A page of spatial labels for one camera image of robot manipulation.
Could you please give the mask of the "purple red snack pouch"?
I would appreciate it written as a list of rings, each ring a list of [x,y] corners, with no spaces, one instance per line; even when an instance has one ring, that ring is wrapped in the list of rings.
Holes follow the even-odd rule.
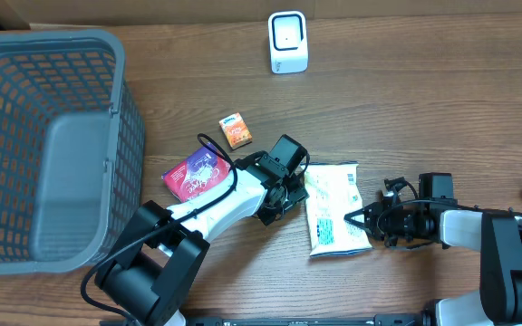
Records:
[[[161,176],[169,191],[187,202],[222,182],[229,174],[229,164],[212,151],[201,147]]]

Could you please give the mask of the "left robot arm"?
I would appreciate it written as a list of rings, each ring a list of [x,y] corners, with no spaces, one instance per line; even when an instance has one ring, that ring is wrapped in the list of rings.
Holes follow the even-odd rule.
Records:
[[[291,137],[236,160],[208,135],[198,134],[198,141],[229,163],[228,176],[182,204],[144,203],[82,280],[82,298],[119,314],[125,325],[184,324],[179,308],[211,242],[247,217],[270,225],[308,196],[301,178],[310,155]]]

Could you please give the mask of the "yellow snack bag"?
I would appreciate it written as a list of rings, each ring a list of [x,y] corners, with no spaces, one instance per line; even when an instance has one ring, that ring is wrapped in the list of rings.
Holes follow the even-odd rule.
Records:
[[[344,220],[348,213],[363,208],[357,187],[356,162],[311,164],[304,173],[309,256],[346,256],[372,250],[366,233]]]

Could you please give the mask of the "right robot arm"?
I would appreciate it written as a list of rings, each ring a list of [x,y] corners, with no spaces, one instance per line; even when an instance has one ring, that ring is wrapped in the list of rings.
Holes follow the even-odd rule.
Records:
[[[410,325],[522,325],[522,214],[463,206],[454,197],[449,173],[424,173],[412,200],[400,192],[404,178],[387,179],[378,201],[345,215],[370,238],[396,248],[439,244],[479,254],[479,288],[456,298],[430,302]]]

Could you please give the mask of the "small orange juice carton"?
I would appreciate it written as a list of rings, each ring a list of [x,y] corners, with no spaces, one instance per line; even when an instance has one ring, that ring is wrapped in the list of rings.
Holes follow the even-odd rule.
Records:
[[[220,120],[219,126],[232,149],[240,148],[253,141],[249,128],[238,112]]]

